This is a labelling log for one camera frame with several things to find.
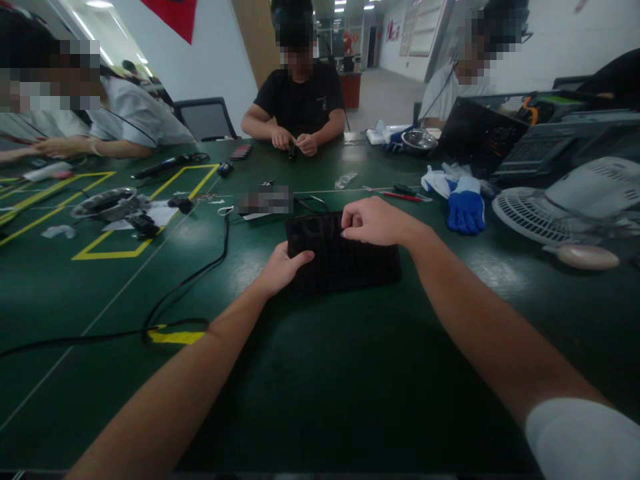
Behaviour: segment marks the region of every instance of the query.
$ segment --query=fluorescent light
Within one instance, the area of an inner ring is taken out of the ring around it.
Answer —
[[[91,40],[95,40],[95,38],[93,37],[93,34],[91,33],[91,30],[89,30],[87,28],[87,26],[85,25],[85,23],[82,21],[82,19],[80,18],[80,16],[78,16],[78,14],[76,12],[74,12],[74,10],[71,10],[71,12],[75,15],[75,18],[78,20],[78,23],[80,24],[80,26],[82,28],[84,28],[85,32],[87,32],[87,35],[89,36],[89,38]]]
[[[120,25],[120,22],[118,22],[118,19],[116,17],[114,17],[113,14],[111,15],[111,18],[113,18],[113,20],[118,24],[118,27],[120,27],[120,30],[122,30],[122,33],[124,34],[124,36],[126,38],[129,38],[129,36],[125,32],[124,28],[122,28],[122,25]]]
[[[111,2],[104,0],[87,0],[85,3],[94,8],[111,8],[113,6]]]
[[[107,61],[107,63],[110,66],[113,66],[113,62],[111,61],[111,59],[109,58],[109,56],[107,55],[107,52],[105,52],[102,47],[100,47],[100,53],[102,53],[102,56],[105,58],[105,60]]]

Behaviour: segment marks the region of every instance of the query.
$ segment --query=floor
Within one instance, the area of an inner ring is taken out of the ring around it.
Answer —
[[[348,111],[351,131],[372,128],[376,120],[387,125],[410,124],[413,103],[422,100],[425,84],[394,72],[367,69],[362,72],[360,108]]]

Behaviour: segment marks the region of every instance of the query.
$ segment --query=person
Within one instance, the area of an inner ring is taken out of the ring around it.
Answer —
[[[82,139],[88,133],[87,124],[71,110],[21,111],[19,101],[10,102],[9,111],[0,113],[0,139],[9,148],[0,152],[0,163],[40,155],[33,145],[46,138]]]
[[[640,478],[640,425],[616,411],[432,228],[380,197],[346,205],[342,228],[348,240],[409,251],[442,326],[522,428],[547,480]],[[67,478],[168,476],[214,405],[262,308],[313,256],[304,251],[289,258],[286,242],[276,246],[258,278],[202,338],[132,396]]]
[[[126,80],[129,80],[135,85],[149,83],[149,80],[140,75],[138,69],[135,67],[135,64],[131,60],[122,60],[122,68],[124,68],[124,70],[128,72]]]
[[[494,95],[495,87],[483,74],[498,52],[521,40],[528,0],[491,0],[484,10],[472,11],[458,45],[457,61],[436,70],[427,84],[420,114],[422,127],[444,128],[458,97]]]
[[[345,104],[334,65],[313,60],[311,0],[273,0],[271,18],[287,68],[274,70],[242,119],[242,130],[311,157],[344,134]],[[270,123],[274,118],[277,125]]]
[[[12,78],[47,83],[52,94],[66,96],[70,105],[91,102],[87,109],[93,122],[90,137],[44,140],[34,145],[40,154],[149,157],[158,146],[195,141],[147,92],[107,67],[91,66],[90,55],[69,54],[64,42],[24,11],[0,6],[0,42],[11,46],[3,50],[0,67],[10,70]]]

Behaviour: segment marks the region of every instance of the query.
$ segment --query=white shirt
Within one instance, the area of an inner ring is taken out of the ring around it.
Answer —
[[[525,434],[546,480],[640,479],[640,425],[600,403],[542,402]]]
[[[433,104],[429,109],[427,118],[436,118],[446,122],[456,98],[477,97],[495,93],[494,86],[488,84],[489,80],[483,77],[474,79],[476,83],[472,85],[460,85],[458,77],[453,71],[454,67],[455,65],[450,63],[433,74],[422,97],[422,107],[420,108],[418,119],[421,119]]]
[[[71,110],[29,110],[0,113],[0,133],[36,141],[36,137],[87,135],[89,127]]]
[[[102,140],[128,140],[149,148],[195,142],[188,128],[142,88],[113,77],[100,80],[109,104],[106,109],[87,110],[93,122],[92,136]]]

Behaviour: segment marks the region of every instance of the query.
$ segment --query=desk fan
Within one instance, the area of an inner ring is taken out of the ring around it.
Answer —
[[[516,187],[494,198],[493,211],[516,232],[544,245],[596,245],[605,236],[640,235],[640,165],[616,157],[590,161],[546,190]]]

